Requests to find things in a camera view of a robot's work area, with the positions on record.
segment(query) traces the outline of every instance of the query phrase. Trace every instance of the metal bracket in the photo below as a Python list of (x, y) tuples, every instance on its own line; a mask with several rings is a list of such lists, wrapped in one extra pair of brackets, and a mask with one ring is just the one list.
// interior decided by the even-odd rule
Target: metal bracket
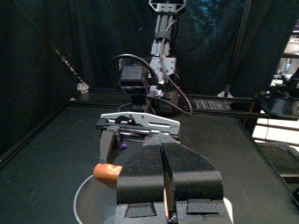
[(131, 130), (144, 130), (144, 133), (148, 132), (148, 134), (163, 132), (170, 135), (179, 136), (180, 123), (175, 120), (163, 118), (158, 115), (138, 112), (119, 112), (112, 114), (103, 114), (100, 115), (100, 118), (107, 119), (106, 126), (108, 126), (116, 124), (116, 119), (120, 116), (132, 117), (135, 123), (139, 125), (135, 126), (135, 125), (127, 125), (126, 123), (120, 123), (120, 125), (118, 126), (122, 126), (123, 129), (128, 128)]
[(150, 65), (158, 76), (159, 83), (164, 81), (164, 74), (171, 75), (175, 73), (175, 64), (176, 64), (176, 58), (152, 57)]
[(176, 3), (158, 3), (155, 0), (150, 0), (148, 4), (158, 13), (179, 13), (186, 7), (187, 0), (178, 0)]

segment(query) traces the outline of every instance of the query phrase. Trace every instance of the table surface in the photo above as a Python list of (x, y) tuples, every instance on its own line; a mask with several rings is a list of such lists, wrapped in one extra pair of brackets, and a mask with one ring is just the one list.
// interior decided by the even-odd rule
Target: table surface
[[(76, 223), (74, 197), (99, 162), (95, 125), (100, 114), (111, 112), (68, 106), (3, 168), (0, 223)], [(290, 191), (239, 121), (212, 115), (178, 115), (172, 119), (182, 123), (182, 144), (219, 169), (235, 223), (299, 223)], [(98, 197), (106, 205), (104, 195)], [(88, 206), (86, 201), (83, 208), (90, 210)]]

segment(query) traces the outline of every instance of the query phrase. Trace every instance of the black mat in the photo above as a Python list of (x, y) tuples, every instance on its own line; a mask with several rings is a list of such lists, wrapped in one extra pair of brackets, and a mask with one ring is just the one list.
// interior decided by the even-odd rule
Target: black mat
[[(76, 223), (74, 197), (99, 161), (95, 123), (100, 113), (108, 112), (67, 107), (0, 171), (0, 223)], [(208, 115), (176, 118), (182, 143), (221, 171), (235, 223), (299, 223), (286, 185), (238, 120)]]

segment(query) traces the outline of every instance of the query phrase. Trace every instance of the orange object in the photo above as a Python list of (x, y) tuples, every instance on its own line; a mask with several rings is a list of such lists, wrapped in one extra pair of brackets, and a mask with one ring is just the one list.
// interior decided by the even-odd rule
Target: orange object
[(123, 166), (112, 164), (98, 164), (94, 169), (94, 177), (103, 184), (111, 187), (118, 186), (118, 176)]

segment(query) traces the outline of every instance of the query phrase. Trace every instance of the black backdrop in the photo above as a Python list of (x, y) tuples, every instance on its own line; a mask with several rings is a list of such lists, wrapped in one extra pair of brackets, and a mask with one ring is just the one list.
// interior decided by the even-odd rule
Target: black backdrop
[[(112, 57), (148, 57), (155, 16), (147, 0), (16, 0), (0, 2), (0, 154), (51, 115), (76, 90), (54, 43), (92, 87), (111, 88)], [(225, 89), (246, 0), (188, 0), (175, 42), (187, 93)], [(254, 0), (231, 93), (253, 96), (267, 89), (295, 21), (298, 0)]]

